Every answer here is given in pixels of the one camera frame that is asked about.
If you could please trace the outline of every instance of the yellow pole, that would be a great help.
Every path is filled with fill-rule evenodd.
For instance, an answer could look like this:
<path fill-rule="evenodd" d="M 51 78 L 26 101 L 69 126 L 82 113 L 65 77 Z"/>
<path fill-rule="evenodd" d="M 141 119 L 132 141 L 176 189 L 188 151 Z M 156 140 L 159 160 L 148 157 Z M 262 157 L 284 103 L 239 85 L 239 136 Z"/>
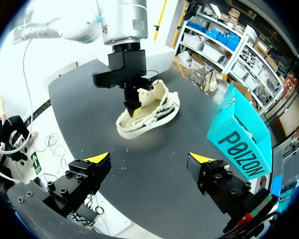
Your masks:
<path fill-rule="evenodd" d="M 178 65 L 178 68 L 179 68 L 179 71 L 180 71 L 181 75 L 185 78 L 185 74 L 184 74 L 184 72 L 183 72 L 176 56 L 174 56 L 174 60 L 175 60 L 176 64 Z"/>
<path fill-rule="evenodd" d="M 165 10 L 166 2 L 167 2 L 167 0 L 164 1 L 164 5 L 163 5 L 163 8 L 162 8 L 162 10 L 160 12 L 160 16 L 159 16 L 159 20 L 158 20 L 157 26 L 154 26 L 154 27 L 156 27 L 155 34 L 154 34 L 154 41 L 156 41 L 156 37 L 157 37 L 157 33 L 158 33 L 160 21 L 161 21 L 161 18 L 163 16 L 163 13 L 164 13 L 164 10 Z"/>
<path fill-rule="evenodd" d="M 183 17 L 184 17 L 186 8 L 187 8 L 187 4 L 188 4 L 188 2 L 186 1 L 185 5 L 184 5 L 184 8 L 183 8 L 183 11 L 181 12 L 181 15 L 180 15 L 180 19 L 179 19 L 179 22 L 178 22 L 178 25 L 177 25 L 177 29 L 176 29 L 176 32 L 174 34 L 173 42 L 171 43 L 171 46 L 170 46 L 171 48 L 174 48 L 174 46 L 175 46 L 176 39 L 177 39 L 177 36 L 178 36 L 178 32 L 179 32 L 179 29 L 181 28 L 181 22 L 183 21 Z"/>

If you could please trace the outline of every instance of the yellow tab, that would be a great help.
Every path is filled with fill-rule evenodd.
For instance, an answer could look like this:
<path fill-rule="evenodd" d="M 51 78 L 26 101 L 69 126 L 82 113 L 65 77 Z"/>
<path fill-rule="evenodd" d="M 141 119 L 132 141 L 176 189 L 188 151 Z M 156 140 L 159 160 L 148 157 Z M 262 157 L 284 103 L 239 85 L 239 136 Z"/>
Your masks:
<path fill-rule="evenodd" d="M 86 158 L 86 159 L 84 159 L 84 161 L 89 160 L 89 161 L 92 162 L 92 163 L 99 163 L 99 162 L 101 162 L 101 161 L 102 161 L 108 154 L 109 154 L 109 152 L 102 153 L 102 154 L 100 154 L 100 155 L 98 155 L 98 156 L 94 156 L 94 157 L 92 157 L 92 158 Z"/>
<path fill-rule="evenodd" d="M 214 161 L 215 159 L 212 159 L 212 158 L 207 158 L 207 157 L 204 157 L 204 156 L 200 156 L 198 154 L 195 154 L 195 153 L 192 153 L 190 152 L 189 153 L 194 159 L 196 159 L 199 163 L 206 163 L 208 161 Z"/>
<path fill-rule="evenodd" d="M 136 116 L 139 114 L 140 111 L 141 111 L 141 107 L 139 107 L 138 109 L 134 110 L 134 112 L 133 112 L 133 119 L 136 118 Z"/>

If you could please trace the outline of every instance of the shoe upper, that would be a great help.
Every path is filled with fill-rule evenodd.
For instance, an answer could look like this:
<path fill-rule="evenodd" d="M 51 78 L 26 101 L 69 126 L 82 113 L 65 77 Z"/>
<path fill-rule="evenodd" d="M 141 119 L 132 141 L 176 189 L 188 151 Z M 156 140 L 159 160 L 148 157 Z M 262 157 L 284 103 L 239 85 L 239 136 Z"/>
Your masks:
<path fill-rule="evenodd" d="M 163 81 L 156 80 L 152 85 L 154 89 L 151 91 L 138 90 L 142 109 L 135 118 L 131 118 L 125 109 L 116 121 L 118 130 L 124 132 L 137 130 L 152 123 L 153 120 L 157 121 L 160 115 L 173 110 L 173 100 L 171 99 L 173 93 L 169 93 Z"/>

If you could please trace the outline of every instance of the poizon box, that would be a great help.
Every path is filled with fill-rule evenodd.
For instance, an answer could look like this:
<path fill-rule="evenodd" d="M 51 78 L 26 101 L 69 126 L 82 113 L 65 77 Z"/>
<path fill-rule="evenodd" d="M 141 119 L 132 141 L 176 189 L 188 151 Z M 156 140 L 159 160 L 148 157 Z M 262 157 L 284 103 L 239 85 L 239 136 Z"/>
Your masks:
<path fill-rule="evenodd" d="M 271 172 L 270 133 L 249 101 L 231 84 L 207 138 L 248 179 Z"/>

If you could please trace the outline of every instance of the white sneaker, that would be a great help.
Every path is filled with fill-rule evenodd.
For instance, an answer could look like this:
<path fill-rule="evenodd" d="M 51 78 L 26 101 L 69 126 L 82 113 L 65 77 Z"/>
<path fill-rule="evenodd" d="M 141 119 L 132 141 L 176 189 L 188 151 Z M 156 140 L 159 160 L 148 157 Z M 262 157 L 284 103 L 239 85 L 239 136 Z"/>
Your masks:
<path fill-rule="evenodd" d="M 178 93 L 169 93 L 162 80 L 154 81 L 153 86 L 151 91 L 138 90 L 142 108 L 135 118 L 131 118 L 126 109 L 119 116 L 116 127 L 121 137 L 136 138 L 152 128 L 170 122 L 177 115 L 180 106 Z"/>
<path fill-rule="evenodd" d="M 31 137 L 28 140 L 27 144 L 32 144 L 33 141 L 38 137 L 38 135 L 39 135 L 39 133 L 37 131 L 33 131 L 31 133 Z M 20 138 L 21 138 L 21 140 L 19 140 L 18 143 L 14 144 L 14 146 L 16 148 L 19 148 L 23 144 L 23 142 L 25 141 L 25 139 L 23 138 L 23 136 L 21 136 Z"/>

